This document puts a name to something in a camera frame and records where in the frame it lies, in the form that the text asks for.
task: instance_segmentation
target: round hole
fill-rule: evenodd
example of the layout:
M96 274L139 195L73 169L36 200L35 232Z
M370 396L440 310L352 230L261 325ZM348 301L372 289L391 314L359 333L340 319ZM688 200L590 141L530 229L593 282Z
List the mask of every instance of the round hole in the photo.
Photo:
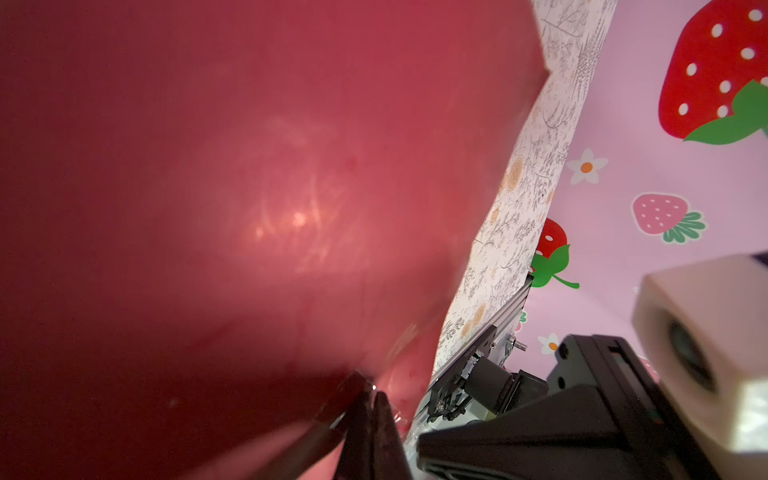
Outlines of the round hole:
M688 375L706 390L715 392L715 381L710 365L690 332L680 322L674 320L670 324L669 336L672 350Z

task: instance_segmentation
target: strawberry-patterned wallpaper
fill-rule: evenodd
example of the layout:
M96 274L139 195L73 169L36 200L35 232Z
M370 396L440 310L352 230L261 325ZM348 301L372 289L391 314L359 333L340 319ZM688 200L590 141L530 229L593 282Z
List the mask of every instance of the strawberry-patterned wallpaper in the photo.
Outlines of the strawberry-patterned wallpaper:
M642 355L642 276L768 249L767 180L768 0L619 2L506 367L546 376L569 333Z

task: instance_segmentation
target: pink wall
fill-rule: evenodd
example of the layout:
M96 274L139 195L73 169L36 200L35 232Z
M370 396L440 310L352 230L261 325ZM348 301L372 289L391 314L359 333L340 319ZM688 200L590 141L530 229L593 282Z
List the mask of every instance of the pink wall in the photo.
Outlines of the pink wall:
M762 8L766 2L738 3ZM558 340L569 333L625 336L640 351L629 321L643 275L768 249L768 137L758 131L728 145L683 142L659 123L660 90L678 35L705 4L645 0L617 7L568 155L578 161L590 148L608 163L596 184L571 184L574 171L566 167L548 215L571 245L571 261L561 276L581 288L551 281L533 290L518 334L529 350L515 352L510 370L546 376L554 357L542 355L538 337L552 333ZM768 8L763 14L761 21L768 24ZM768 33L768 25L760 27ZM768 35L752 46L756 59L765 61ZM646 192L687 199L691 210L703 214L707 229L685 244L641 232L631 205ZM723 319L723 328L731 325L732 319Z

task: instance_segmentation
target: flower petal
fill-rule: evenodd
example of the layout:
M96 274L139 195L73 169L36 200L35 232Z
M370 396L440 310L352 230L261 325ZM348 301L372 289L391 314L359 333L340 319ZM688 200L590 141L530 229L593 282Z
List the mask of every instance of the flower petal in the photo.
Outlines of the flower petal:
M581 154L581 163L584 163L584 162L587 162L587 161L591 162L593 160L594 160L594 154L592 153L592 149L588 148L588 149L584 150L584 153Z
M573 177L571 177L571 185L575 185L582 181L584 179L584 174L580 171L574 172Z
M568 167L569 170L573 170L574 172L578 172L581 169L581 164L583 164L581 160L571 160L569 162L565 162L565 166Z
M605 167L606 165L608 165L607 158L595 158L592 161L592 167L594 167L595 170L600 170L602 167Z

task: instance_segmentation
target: pink strawberry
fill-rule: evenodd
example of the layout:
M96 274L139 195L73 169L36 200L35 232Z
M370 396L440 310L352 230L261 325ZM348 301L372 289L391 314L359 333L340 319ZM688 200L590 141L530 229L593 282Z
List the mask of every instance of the pink strawberry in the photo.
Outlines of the pink strawberry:
M687 200L677 195L641 194L632 203L637 227L647 235L661 235L666 243L698 240L707 224L701 212L689 211Z

